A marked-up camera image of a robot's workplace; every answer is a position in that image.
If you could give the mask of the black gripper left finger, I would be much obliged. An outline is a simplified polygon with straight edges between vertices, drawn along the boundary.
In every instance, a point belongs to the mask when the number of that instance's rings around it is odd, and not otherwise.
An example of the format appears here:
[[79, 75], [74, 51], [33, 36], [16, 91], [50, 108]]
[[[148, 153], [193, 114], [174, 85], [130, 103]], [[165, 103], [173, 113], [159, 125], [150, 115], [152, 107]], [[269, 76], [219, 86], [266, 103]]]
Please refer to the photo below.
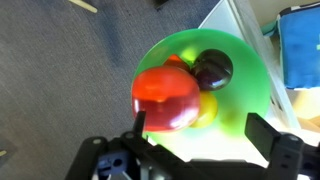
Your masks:
[[146, 117], [145, 111], [139, 111], [136, 115], [135, 123], [133, 126], [133, 133], [135, 138], [141, 138], [143, 135], [145, 117]]

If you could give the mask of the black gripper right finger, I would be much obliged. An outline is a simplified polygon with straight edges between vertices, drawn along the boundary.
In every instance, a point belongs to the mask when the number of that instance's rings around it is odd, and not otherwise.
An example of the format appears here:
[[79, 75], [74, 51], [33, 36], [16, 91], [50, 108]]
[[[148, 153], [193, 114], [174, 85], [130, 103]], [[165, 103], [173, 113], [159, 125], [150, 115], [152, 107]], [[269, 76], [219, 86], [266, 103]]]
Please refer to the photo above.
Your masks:
[[259, 153], [269, 161], [274, 143], [280, 138], [281, 134], [257, 113], [248, 113], [245, 136]]

